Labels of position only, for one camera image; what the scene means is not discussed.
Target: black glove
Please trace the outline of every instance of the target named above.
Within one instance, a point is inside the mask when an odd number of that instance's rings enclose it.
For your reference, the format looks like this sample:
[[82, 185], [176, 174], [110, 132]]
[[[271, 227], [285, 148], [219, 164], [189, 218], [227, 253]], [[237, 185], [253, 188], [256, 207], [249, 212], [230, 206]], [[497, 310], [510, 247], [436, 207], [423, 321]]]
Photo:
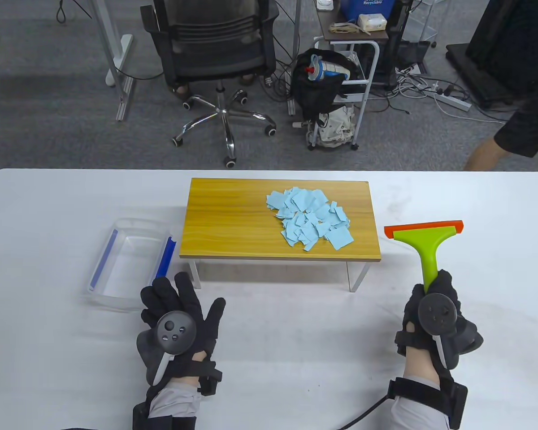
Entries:
[[[437, 278], [429, 287], [429, 292], [427, 294], [439, 293], [447, 296], [454, 307], [456, 307], [457, 316], [462, 317], [460, 311], [460, 301], [458, 301], [458, 294], [452, 286], [452, 276], [449, 272], [445, 270], [440, 270], [438, 272]], [[441, 362], [437, 344], [433, 340], [433, 337], [429, 335], [421, 326], [418, 316], [418, 307], [421, 300], [425, 297], [425, 287], [423, 284], [417, 284], [412, 289], [412, 295], [408, 300], [408, 303], [404, 307], [404, 318], [403, 318], [403, 330], [397, 332], [395, 343], [397, 344], [397, 352], [401, 356], [406, 356], [406, 347], [412, 346], [417, 349], [424, 349], [430, 352], [433, 365], [437, 373], [441, 378], [451, 379], [450, 371], [448, 371]], [[414, 324], [414, 332], [407, 332], [407, 323], [412, 322]]]
[[[142, 302], [147, 309], [142, 310], [142, 320], [149, 324], [151, 328], [156, 327], [159, 319], [171, 311], [183, 311], [188, 313], [197, 325], [195, 341], [189, 350], [183, 354], [175, 356], [174, 360], [167, 365], [165, 375], [168, 378], [181, 378], [191, 375], [200, 366], [206, 366], [215, 348], [219, 321], [223, 316], [226, 300], [222, 297], [215, 299], [212, 303], [207, 318], [203, 318], [201, 305], [189, 275], [186, 272], [179, 272], [174, 278], [177, 292], [171, 286], [167, 278], [158, 278], [153, 281], [151, 287], [145, 287], [140, 293]], [[205, 351], [207, 354], [203, 364], [193, 362], [193, 354]]]

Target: orange rubber blade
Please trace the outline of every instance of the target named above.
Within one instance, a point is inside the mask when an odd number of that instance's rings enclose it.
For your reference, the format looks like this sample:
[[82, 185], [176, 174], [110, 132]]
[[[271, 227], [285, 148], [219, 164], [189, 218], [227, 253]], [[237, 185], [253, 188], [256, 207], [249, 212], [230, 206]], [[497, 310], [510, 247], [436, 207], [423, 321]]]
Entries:
[[402, 232], [408, 230], [422, 230], [426, 228], [437, 228], [437, 227], [454, 227], [456, 228], [457, 233], [462, 233], [464, 229], [464, 223], [460, 220], [458, 221], [438, 221], [435, 223], [420, 223], [420, 224], [404, 224], [404, 225], [388, 225], [384, 228], [384, 234], [389, 239], [395, 238], [395, 232]]

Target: pile of torn paper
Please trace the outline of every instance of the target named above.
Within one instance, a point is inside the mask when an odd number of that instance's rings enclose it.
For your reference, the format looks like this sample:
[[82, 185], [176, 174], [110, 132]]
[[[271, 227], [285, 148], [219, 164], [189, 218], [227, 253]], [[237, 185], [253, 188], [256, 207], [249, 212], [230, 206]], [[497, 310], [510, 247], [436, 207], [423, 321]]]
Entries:
[[273, 191], [267, 195], [267, 207], [276, 209], [276, 217], [282, 219], [281, 234], [291, 246], [302, 242], [304, 250], [310, 251], [322, 237], [335, 250], [354, 241], [349, 233], [351, 221], [337, 202], [331, 202], [321, 190], [292, 188], [284, 193]]

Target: vr controller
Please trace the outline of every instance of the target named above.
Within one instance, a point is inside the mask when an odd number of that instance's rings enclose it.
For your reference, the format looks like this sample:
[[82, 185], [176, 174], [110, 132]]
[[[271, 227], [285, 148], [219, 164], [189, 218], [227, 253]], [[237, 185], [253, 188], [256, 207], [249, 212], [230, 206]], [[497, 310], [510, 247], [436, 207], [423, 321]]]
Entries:
[[197, 326], [182, 311], [172, 311], [160, 318], [156, 327], [141, 332], [136, 344], [146, 367], [146, 380], [154, 387], [163, 378], [167, 364], [189, 350], [195, 341]]
[[458, 316], [453, 301], [440, 293], [428, 293], [418, 306], [421, 327], [437, 344], [441, 364], [447, 370], [458, 365], [459, 357], [478, 349], [484, 339], [476, 324]]

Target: green squeegee handle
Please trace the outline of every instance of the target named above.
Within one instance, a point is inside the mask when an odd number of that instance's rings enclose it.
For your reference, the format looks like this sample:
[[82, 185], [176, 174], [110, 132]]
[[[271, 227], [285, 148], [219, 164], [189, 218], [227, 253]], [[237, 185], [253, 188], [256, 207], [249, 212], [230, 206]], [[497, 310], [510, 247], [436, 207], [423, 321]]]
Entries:
[[437, 278], [437, 249], [449, 237], [456, 235], [456, 227], [431, 227], [394, 232], [395, 240], [404, 242], [417, 250], [421, 257], [422, 279], [425, 292]]

